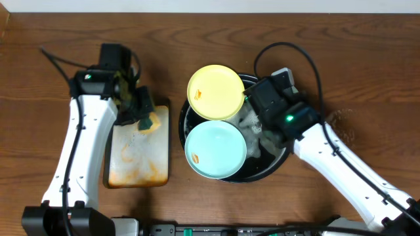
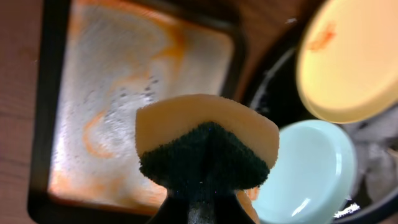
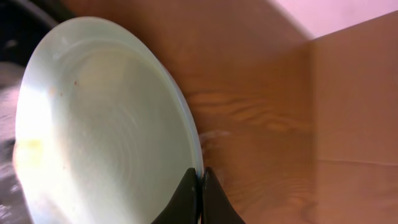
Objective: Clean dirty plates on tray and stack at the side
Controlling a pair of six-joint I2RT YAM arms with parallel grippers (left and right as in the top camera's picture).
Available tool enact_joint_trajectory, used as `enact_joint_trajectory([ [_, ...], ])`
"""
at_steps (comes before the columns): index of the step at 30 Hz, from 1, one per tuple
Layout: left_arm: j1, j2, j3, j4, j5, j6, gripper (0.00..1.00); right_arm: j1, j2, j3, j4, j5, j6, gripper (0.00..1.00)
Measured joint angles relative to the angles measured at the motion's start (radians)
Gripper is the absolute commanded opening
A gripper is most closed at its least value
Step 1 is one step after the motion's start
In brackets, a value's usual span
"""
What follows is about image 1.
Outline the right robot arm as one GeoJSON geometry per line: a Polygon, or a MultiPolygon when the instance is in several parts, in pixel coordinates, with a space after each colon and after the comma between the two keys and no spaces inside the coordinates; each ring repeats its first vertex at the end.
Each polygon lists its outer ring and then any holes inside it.
{"type": "Polygon", "coordinates": [[[288,79],[267,77],[244,91],[266,136],[289,146],[354,207],[370,231],[419,234],[419,201],[394,187],[351,151],[288,79]]]}

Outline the light blue plate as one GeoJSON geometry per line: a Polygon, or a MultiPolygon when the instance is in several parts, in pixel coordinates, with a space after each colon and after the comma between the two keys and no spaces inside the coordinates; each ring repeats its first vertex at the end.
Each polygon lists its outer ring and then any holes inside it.
{"type": "Polygon", "coordinates": [[[242,133],[224,121],[206,121],[188,134],[184,152],[191,168],[210,179],[224,179],[245,163],[247,145],[242,133]]]}

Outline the yellow plate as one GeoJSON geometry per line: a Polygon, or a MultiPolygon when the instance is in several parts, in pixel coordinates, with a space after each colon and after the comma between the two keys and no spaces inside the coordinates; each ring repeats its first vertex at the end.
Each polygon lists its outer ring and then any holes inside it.
{"type": "Polygon", "coordinates": [[[240,76],[222,65],[208,65],[191,76],[187,86],[190,107],[201,117],[221,121],[242,108],[245,87],[240,76]]]}

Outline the green sponge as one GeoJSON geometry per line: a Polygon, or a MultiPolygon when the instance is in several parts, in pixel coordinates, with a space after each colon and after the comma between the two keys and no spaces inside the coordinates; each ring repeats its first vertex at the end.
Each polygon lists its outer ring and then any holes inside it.
{"type": "Polygon", "coordinates": [[[154,122],[152,121],[151,114],[144,116],[138,120],[138,130],[149,130],[154,122]]]}

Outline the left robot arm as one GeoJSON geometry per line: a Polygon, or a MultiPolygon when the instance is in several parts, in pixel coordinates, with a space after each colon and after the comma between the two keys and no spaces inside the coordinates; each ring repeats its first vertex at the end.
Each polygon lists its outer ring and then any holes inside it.
{"type": "Polygon", "coordinates": [[[115,124],[131,125],[145,115],[138,106],[134,69],[78,71],[69,81],[72,99],[65,142],[40,206],[27,206],[27,235],[139,235],[134,218],[109,218],[98,211],[98,179],[115,124]]]}

